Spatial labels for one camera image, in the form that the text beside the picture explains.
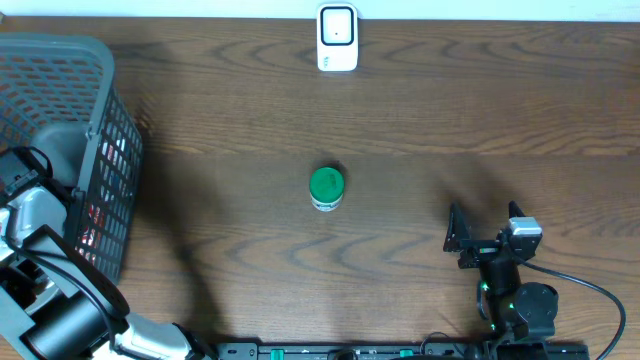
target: basket mesh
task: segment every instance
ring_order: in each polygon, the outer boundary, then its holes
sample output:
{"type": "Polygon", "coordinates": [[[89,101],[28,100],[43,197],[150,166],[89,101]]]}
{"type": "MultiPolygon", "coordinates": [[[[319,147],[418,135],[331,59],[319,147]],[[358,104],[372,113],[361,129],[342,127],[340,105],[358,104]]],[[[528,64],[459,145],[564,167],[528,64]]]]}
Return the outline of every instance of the basket mesh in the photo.
{"type": "Polygon", "coordinates": [[[100,143],[76,248],[98,270],[115,278],[133,216],[142,142],[113,89],[103,115],[100,143]]]}
{"type": "Polygon", "coordinates": [[[35,132],[59,121],[89,122],[102,78],[90,52],[75,56],[0,54],[0,151],[27,145],[35,132]]]}
{"type": "Polygon", "coordinates": [[[94,141],[87,142],[78,183],[78,193],[85,196],[69,212],[81,217],[71,222],[78,228],[67,229],[64,237],[115,282],[131,224],[142,142],[113,78],[103,79],[113,76],[113,67],[108,49],[95,39],[0,34],[0,151],[29,145],[50,124],[88,126],[94,141]]]}

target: white plug-in device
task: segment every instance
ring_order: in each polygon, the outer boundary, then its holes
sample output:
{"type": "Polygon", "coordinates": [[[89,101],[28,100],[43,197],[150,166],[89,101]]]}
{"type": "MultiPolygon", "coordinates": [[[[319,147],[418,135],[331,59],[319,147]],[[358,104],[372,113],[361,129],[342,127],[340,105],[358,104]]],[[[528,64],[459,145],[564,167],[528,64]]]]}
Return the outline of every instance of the white plug-in device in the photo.
{"type": "Polygon", "coordinates": [[[350,4],[318,9],[318,69],[351,71],[358,65],[358,12],[350,4]]]}

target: white label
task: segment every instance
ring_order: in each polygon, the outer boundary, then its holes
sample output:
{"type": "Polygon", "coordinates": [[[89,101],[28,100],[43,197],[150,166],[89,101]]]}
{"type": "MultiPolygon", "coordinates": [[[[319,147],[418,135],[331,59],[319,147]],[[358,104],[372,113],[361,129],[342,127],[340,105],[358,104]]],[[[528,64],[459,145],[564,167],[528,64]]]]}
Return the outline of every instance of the white label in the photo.
{"type": "Polygon", "coordinates": [[[313,204],[313,206],[322,212],[329,212],[329,211],[335,210],[335,208],[340,206],[341,202],[342,202],[342,195],[340,195],[338,200],[332,203],[323,203],[314,199],[313,196],[311,196],[311,203],[313,204]]]}

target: white wall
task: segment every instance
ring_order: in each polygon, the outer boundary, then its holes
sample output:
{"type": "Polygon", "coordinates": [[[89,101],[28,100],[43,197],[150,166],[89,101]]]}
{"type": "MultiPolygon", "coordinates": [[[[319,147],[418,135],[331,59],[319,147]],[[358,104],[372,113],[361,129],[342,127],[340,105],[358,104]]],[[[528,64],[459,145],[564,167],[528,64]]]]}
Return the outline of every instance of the white wall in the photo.
{"type": "MultiPolygon", "coordinates": [[[[0,0],[6,15],[313,18],[317,0],[0,0]]],[[[640,21],[640,0],[352,0],[363,19],[640,21]]]]}

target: small jar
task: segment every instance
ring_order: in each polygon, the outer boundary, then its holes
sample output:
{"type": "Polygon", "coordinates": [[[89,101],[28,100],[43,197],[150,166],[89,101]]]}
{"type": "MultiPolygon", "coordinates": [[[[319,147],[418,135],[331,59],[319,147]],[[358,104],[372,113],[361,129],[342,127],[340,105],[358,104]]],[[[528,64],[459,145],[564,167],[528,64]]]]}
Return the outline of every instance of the small jar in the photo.
{"type": "Polygon", "coordinates": [[[311,203],[323,212],[335,210],[342,202],[344,177],[332,167],[323,167],[311,175],[309,182],[311,203]]]}

